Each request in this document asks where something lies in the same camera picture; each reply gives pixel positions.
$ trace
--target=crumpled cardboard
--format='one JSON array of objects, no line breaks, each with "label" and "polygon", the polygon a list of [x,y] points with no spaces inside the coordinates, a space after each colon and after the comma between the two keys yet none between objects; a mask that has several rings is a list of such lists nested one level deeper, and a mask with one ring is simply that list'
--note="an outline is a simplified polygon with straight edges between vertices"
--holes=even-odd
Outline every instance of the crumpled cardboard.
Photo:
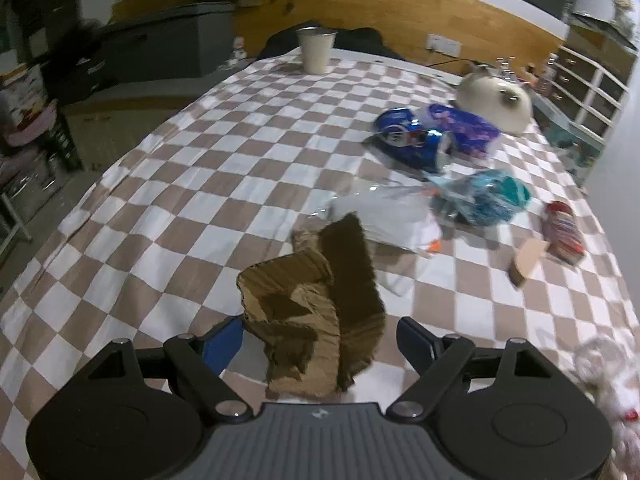
[{"label": "crumpled cardboard", "polygon": [[245,325],[265,343],[272,392],[325,397],[372,362],[384,304],[356,215],[293,243],[238,276]]}]

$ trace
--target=crushed blue can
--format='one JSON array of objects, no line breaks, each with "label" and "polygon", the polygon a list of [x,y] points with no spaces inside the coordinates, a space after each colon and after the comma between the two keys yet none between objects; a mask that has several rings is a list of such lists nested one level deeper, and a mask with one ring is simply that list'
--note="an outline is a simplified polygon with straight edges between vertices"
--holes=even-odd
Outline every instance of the crushed blue can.
[{"label": "crushed blue can", "polygon": [[451,141],[436,121],[422,121],[408,108],[393,108],[374,121],[378,142],[391,158],[416,170],[440,173],[449,163]]}]

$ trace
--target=table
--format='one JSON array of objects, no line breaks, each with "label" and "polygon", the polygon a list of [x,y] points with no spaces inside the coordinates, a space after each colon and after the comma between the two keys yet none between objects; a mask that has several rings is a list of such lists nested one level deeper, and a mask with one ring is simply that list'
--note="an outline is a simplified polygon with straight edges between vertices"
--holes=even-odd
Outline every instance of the table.
[{"label": "table", "polygon": [[[361,142],[387,108],[447,103],[446,76],[360,59],[334,59],[323,76],[302,73],[296,54],[252,64],[149,134],[69,213],[0,304],[0,461],[10,479],[33,468],[28,420],[111,339],[145,348],[204,333],[242,312],[238,272],[290,251],[291,229],[336,189],[355,176],[417,183]],[[373,364],[337,400],[384,410],[415,381],[395,345],[401,316],[483,346],[526,337],[564,368],[572,348],[596,334],[639,335],[602,227],[535,124],[522,137],[503,136],[491,166],[529,186],[528,210],[483,236],[444,223],[442,250],[431,258],[376,246],[385,335]],[[513,248],[540,236],[550,200],[572,206],[588,254],[575,269],[544,258],[517,290],[506,274]],[[223,376],[254,408],[266,397],[259,346],[248,336]]]}]

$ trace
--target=wooden block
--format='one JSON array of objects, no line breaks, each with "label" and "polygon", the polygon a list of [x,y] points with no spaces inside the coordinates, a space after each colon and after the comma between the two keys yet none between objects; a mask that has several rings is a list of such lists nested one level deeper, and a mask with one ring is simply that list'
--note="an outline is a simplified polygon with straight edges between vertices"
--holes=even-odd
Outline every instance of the wooden block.
[{"label": "wooden block", "polygon": [[516,252],[509,268],[509,277],[515,286],[522,286],[536,267],[540,256],[546,251],[549,242],[539,238],[528,238]]}]

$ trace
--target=gray ribbed panel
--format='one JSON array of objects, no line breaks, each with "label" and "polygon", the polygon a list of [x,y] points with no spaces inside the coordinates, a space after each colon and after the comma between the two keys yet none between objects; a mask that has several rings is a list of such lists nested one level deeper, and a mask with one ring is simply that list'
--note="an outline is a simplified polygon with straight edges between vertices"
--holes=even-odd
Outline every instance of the gray ribbed panel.
[{"label": "gray ribbed panel", "polygon": [[[323,418],[313,416],[325,410]],[[265,404],[246,424],[216,430],[174,480],[468,480],[417,426],[377,404]]]}]

